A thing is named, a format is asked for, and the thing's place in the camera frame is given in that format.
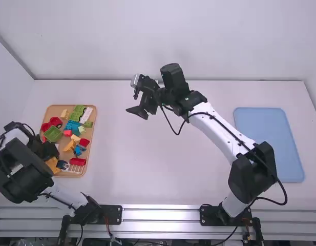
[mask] white lego brick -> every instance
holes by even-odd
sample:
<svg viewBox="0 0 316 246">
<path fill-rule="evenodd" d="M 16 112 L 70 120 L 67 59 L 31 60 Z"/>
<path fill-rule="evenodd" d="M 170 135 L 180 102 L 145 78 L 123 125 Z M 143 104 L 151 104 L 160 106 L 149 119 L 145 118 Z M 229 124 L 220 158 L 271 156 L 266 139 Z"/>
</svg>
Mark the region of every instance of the white lego brick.
<svg viewBox="0 0 316 246">
<path fill-rule="evenodd" d="M 82 174 L 82 171 L 84 169 L 84 166 L 77 166 L 77 165 L 70 165 L 65 164 L 65 168 L 67 169 L 61 169 L 61 171 L 66 172 L 66 173 L 77 173 L 77 174 Z"/>
<path fill-rule="evenodd" d="M 93 111 L 93 108 L 91 107 L 87 107 L 84 114 L 82 115 L 82 117 L 80 118 L 79 123 L 84 124 L 90 117 L 91 113 Z"/>
</svg>

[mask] blue lego brick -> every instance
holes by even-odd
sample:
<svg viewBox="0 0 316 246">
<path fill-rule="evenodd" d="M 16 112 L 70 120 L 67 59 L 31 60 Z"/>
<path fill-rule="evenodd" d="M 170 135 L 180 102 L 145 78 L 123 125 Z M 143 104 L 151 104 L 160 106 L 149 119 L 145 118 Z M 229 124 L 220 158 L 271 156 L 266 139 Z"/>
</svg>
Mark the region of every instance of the blue lego brick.
<svg viewBox="0 0 316 246">
<path fill-rule="evenodd" d="M 76 146 L 76 147 L 74 148 L 74 153 L 75 153 L 76 156 L 81 155 L 81 150 L 80 150 L 80 147 L 79 147 L 79 146 Z"/>
<path fill-rule="evenodd" d="M 86 151 L 86 148 L 84 146 L 77 145 L 77 147 L 79 147 L 81 151 Z"/>
<path fill-rule="evenodd" d="M 80 126 L 79 122 L 73 121 L 73 120 L 68 120 L 64 130 L 72 130 L 73 128 L 77 128 Z"/>
<path fill-rule="evenodd" d="M 71 129 L 72 134 L 76 135 L 77 137 L 80 136 L 80 132 L 78 129 Z"/>
</svg>

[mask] yellow lego brick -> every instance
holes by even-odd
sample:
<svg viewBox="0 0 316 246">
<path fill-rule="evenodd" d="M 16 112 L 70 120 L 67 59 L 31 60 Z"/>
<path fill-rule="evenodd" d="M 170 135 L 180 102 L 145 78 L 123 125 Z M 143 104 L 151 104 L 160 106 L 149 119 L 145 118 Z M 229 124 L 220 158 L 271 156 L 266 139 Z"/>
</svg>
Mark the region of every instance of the yellow lego brick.
<svg viewBox="0 0 316 246">
<path fill-rule="evenodd" d="M 71 140 L 66 146 L 65 148 L 63 149 L 63 151 L 69 151 L 69 150 L 73 150 L 74 147 L 76 145 L 76 142 L 74 140 Z"/>
<path fill-rule="evenodd" d="M 45 161 L 46 165 L 49 166 L 49 168 L 52 170 L 53 174 L 61 172 L 60 168 L 56 167 L 58 160 L 56 157 L 52 157 L 51 159 Z"/>
<path fill-rule="evenodd" d="M 67 109 L 64 109 L 61 113 L 61 118 L 62 119 L 68 119 L 68 116 L 69 116 L 69 111 Z"/>
<path fill-rule="evenodd" d="M 80 141 L 80 137 L 77 137 L 76 135 L 72 135 L 70 138 L 72 140 L 74 140 L 75 142 L 79 142 Z"/>
<path fill-rule="evenodd" d="M 84 134 L 86 132 L 86 129 L 83 126 L 78 127 L 78 130 L 81 134 Z"/>
</svg>

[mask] metal extrusion frame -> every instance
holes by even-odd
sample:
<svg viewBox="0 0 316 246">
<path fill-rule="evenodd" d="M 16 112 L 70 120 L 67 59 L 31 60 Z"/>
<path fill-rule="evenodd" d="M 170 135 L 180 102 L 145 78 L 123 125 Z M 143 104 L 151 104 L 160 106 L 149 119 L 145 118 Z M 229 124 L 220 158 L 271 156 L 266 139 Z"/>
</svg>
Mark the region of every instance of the metal extrusion frame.
<svg viewBox="0 0 316 246">
<path fill-rule="evenodd" d="M 200 206 L 123 204 L 121 225 L 110 226 L 119 238 L 224 239 L 234 227 L 203 227 Z M 64 212 L 38 204 L 0 206 L 0 237 L 57 237 Z M 316 210 L 252 210 L 261 220 L 265 240 L 316 241 Z M 242 239 L 238 228 L 231 239 Z M 79 237 L 80 226 L 72 224 L 68 237 Z M 84 238 L 108 238 L 105 225 L 84 227 Z"/>
</svg>

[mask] red lego brick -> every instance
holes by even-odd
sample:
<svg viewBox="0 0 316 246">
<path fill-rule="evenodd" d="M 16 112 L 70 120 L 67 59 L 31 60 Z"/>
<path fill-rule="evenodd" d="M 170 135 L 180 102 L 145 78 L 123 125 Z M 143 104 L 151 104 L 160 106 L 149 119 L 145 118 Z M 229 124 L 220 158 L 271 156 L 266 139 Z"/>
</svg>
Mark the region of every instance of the red lego brick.
<svg viewBox="0 0 316 246">
<path fill-rule="evenodd" d="M 62 120 L 59 117 L 53 116 L 50 119 L 50 123 L 58 128 L 62 127 Z"/>
<path fill-rule="evenodd" d="M 80 139 L 80 142 L 79 142 L 79 144 L 80 144 L 81 146 L 84 146 L 84 147 L 87 147 L 87 145 L 88 145 L 89 143 L 90 143 L 90 141 L 87 140 L 86 138 Z"/>
<path fill-rule="evenodd" d="M 71 130 L 64 130 L 64 136 L 71 137 L 71 135 L 72 135 Z"/>
<path fill-rule="evenodd" d="M 44 124 L 41 126 L 40 129 L 41 129 L 43 132 L 46 132 L 51 126 L 52 126 L 51 123 L 44 123 Z"/>
<path fill-rule="evenodd" d="M 74 157 L 69 160 L 69 163 L 71 165 L 76 165 L 76 166 L 85 166 L 86 160 Z"/>
</svg>

